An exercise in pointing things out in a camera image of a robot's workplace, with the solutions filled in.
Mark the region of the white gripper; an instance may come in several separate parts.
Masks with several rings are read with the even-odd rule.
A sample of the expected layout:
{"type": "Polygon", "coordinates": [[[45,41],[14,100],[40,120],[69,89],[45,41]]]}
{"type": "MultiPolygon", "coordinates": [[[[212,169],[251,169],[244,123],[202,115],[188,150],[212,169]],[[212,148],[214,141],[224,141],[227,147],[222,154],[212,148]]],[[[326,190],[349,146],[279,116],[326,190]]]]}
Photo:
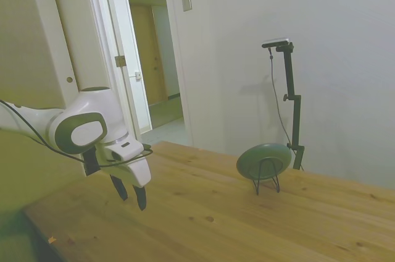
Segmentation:
{"type": "Polygon", "coordinates": [[[122,181],[133,185],[139,209],[141,211],[146,209],[147,196],[144,186],[152,179],[146,158],[119,166],[107,167],[106,173],[110,174],[110,179],[123,201],[128,199],[128,193],[122,181]]]}

